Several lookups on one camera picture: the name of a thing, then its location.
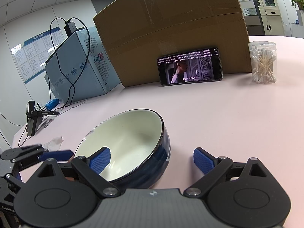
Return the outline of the blue wall notice board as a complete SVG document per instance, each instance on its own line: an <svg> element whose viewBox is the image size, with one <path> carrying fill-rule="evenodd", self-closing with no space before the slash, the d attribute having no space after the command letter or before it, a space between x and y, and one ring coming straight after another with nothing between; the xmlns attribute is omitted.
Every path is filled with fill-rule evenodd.
<svg viewBox="0 0 304 228"><path fill-rule="evenodd" d="M17 70L25 84L44 72L47 59L63 41L60 28L55 27L11 49Z"/></svg>

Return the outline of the black smartphone playing video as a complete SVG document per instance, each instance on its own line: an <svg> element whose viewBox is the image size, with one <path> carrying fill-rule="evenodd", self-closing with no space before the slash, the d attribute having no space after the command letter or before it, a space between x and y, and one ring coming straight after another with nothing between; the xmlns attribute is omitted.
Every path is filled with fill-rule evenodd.
<svg viewBox="0 0 304 228"><path fill-rule="evenodd" d="M223 78L221 58L216 47L160 57L157 67L162 86L221 81Z"/></svg>

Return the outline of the beige filing cabinet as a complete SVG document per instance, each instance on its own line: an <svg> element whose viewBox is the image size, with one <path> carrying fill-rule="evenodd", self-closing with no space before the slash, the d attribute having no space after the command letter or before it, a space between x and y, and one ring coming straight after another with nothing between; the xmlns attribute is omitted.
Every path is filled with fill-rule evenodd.
<svg viewBox="0 0 304 228"><path fill-rule="evenodd" d="M287 36L277 0L244 0L258 5L266 35Z"/></svg>

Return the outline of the clear jar of cotton swabs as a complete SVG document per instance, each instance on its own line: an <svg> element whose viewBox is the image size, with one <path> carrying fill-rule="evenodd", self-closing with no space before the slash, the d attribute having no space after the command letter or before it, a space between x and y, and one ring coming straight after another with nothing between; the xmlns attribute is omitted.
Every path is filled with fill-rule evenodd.
<svg viewBox="0 0 304 228"><path fill-rule="evenodd" d="M248 44L253 82L258 84L277 81L277 47L268 41L253 41Z"/></svg>

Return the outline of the black power adapter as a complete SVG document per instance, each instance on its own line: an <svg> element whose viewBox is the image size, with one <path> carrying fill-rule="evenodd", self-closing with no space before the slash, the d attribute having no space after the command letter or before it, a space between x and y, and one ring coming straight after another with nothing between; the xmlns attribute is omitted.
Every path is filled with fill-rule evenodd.
<svg viewBox="0 0 304 228"><path fill-rule="evenodd" d="M74 22L67 21L65 22L64 30L67 37L70 37L77 30L77 27Z"/></svg>

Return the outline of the dark blue ceramic bowl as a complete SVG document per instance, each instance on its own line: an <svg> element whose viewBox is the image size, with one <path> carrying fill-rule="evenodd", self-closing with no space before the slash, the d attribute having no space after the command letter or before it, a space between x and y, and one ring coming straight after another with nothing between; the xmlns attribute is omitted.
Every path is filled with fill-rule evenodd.
<svg viewBox="0 0 304 228"><path fill-rule="evenodd" d="M149 109L125 111L103 121L85 136L75 156L88 158L103 147L109 148L110 161L100 175L121 190L151 188L171 157L164 120Z"/></svg>

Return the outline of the potted green plant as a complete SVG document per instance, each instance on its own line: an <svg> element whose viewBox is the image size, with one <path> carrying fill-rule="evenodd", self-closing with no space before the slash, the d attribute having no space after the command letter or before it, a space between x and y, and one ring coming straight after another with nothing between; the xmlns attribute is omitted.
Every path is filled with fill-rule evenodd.
<svg viewBox="0 0 304 228"><path fill-rule="evenodd" d="M290 0L293 8L298 7L299 10L304 11L304 0Z"/></svg>

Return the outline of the light blue printed carton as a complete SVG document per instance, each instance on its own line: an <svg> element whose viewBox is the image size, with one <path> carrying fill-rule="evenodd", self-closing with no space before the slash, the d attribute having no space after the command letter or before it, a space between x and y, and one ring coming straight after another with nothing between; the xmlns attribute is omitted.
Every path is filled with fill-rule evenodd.
<svg viewBox="0 0 304 228"><path fill-rule="evenodd" d="M45 71L51 91L64 104L104 95L121 83L96 27L68 37L48 58Z"/></svg>

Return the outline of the large brown cardboard box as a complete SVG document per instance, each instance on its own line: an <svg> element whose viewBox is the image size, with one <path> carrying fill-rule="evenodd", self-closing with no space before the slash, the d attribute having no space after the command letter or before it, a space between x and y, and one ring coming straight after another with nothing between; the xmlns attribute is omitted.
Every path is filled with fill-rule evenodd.
<svg viewBox="0 0 304 228"><path fill-rule="evenodd" d="M123 86L157 82L157 59L216 47L223 72L251 72L238 0L115 0L93 19Z"/></svg>

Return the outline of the crumpled white tissue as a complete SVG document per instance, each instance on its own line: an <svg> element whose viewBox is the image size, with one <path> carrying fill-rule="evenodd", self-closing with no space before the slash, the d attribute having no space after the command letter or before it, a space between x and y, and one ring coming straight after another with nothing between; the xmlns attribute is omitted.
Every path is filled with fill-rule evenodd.
<svg viewBox="0 0 304 228"><path fill-rule="evenodd" d="M63 143L63 138L60 136L60 137L55 137L51 141L43 144L42 147L50 152L59 151L62 143Z"/></svg>

